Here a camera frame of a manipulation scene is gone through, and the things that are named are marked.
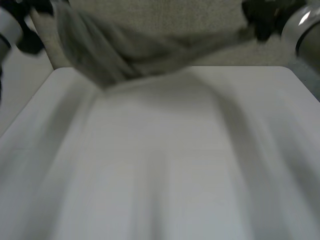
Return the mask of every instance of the white tabletop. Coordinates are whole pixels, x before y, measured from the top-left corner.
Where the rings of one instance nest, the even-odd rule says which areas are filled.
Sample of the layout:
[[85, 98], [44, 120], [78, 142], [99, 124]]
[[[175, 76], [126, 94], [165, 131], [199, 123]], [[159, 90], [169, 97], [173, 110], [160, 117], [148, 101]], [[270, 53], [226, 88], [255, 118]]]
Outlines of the white tabletop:
[[283, 67], [58, 69], [0, 138], [1, 239], [319, 239], [319, 119]]

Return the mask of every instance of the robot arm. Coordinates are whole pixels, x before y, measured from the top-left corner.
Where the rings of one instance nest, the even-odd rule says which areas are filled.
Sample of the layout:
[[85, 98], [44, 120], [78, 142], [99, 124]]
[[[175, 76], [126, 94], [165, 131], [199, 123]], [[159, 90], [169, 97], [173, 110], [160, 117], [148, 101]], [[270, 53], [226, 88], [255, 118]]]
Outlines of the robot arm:
[[285, 24], [281, 38], [320, 73], [320, 3], [296, 11]]
[[245, 0], [242, 10], [259, 41], [278, 34], [292, 52], [320, 73], [320, 3]]

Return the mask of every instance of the gray towel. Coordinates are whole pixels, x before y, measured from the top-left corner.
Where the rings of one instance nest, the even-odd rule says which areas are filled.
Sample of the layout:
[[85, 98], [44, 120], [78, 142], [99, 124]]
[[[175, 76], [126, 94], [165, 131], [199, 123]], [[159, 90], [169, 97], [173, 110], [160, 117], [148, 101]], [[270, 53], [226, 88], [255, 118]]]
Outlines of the gray towel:
[[71, 64], [100, 88], [170, 73], [218, 50], [254, 39], [251, 28], [217, 33], [147, 35], [112, 21], [54, 5], [62, 49]]

